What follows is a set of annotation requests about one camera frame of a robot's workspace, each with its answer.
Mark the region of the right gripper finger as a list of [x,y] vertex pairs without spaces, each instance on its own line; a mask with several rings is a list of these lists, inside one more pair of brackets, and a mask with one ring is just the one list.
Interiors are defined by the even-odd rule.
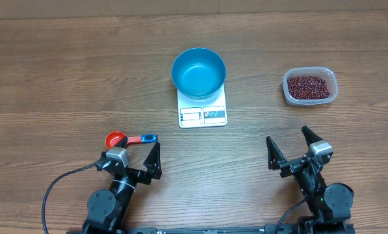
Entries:
[[310,146],[311,144],[315,143],[315,142],[319,142],[319,141],[322,141],[323,138],[321,138],[320,136],[318,136],[317,134],[315,134],[312,130],[310,130],[310,128],[308,128],[308,126],[303,126],[301,128],[301,132],[304,134],[304,137],[305,137],[305,141],[307,143],[307,146]]
[[266,145],[268,148],[268,169],[279,170],[280,164],[287,161],[286,158],[270,136],[266,137]]

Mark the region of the red scoop blue handle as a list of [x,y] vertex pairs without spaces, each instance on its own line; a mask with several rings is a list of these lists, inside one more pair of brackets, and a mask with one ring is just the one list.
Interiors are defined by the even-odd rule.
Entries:
[[128,138],[127,147],[134,144],[147,144],[158,141],[157,135],[138,135],[138,136],[126,136],[123,132],[113,131],[106,136],[105,145],[107,149],[115,146],[115,144],[123,137]]

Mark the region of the blue metal bowl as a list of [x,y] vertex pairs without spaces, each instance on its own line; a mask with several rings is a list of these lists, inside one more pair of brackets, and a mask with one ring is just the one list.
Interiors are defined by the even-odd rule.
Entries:
[[176,57],[171,68],[172,82],[177,90],[191,99],[207,99],[223,87],[227,68],[216,52],[190,48]]

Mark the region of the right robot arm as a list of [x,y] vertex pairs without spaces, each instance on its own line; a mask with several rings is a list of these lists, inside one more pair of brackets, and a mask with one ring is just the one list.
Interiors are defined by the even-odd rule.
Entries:
[[[327,185],[321,175],[324,165],[332,158],[332,145],[306,125],[301,131],[307,153],[290,161],[272,138],[266,137],[268,168],[279,170],[282,178],[293,176],[304,197],[283,214],[274,225],[274,233],[354,233],[354,226],[346,223],[351,218],[354,191],[344,183]],[[303,203],[308,205],[311,214],[299,217],[295,224],[284,224],[286,217]]]

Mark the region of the clear plastic container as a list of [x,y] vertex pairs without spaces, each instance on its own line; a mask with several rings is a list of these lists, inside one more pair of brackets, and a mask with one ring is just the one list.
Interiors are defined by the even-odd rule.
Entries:
[[289,70],[282,81],[285,101],[292,106],[323,105],[339,93],[337,79],[325,67],[302,67]]

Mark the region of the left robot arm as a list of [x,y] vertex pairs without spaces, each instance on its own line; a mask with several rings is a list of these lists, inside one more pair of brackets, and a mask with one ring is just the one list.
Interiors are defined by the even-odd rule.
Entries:
[[[143,165],[145,170],[130,168],[127,148],[132,144],[152,143],[153,147]],[[162,175],[160,143],[157,135],[123,137],[101,153],[96,163],[98,171],[113,175],[108,189],[95,191],[87,201],[88,215],[81,233],[124,233],[122,226],[131,197],[138,184],[150,185],[152,179]]]

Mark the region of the white kitchen scale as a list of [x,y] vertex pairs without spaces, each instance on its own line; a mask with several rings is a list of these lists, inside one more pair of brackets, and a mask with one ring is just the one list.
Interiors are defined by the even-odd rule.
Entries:
[[220,127],[227,124],[224,86],[207,99],[190,99],[177,91],[178,124],[182,129]]

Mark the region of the red beans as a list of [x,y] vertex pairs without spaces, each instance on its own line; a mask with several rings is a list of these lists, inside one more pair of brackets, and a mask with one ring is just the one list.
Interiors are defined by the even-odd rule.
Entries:
[[287,87],[290,95],[295,99],[325,99],[330,96],[326,81],[321,77],[289,77]]

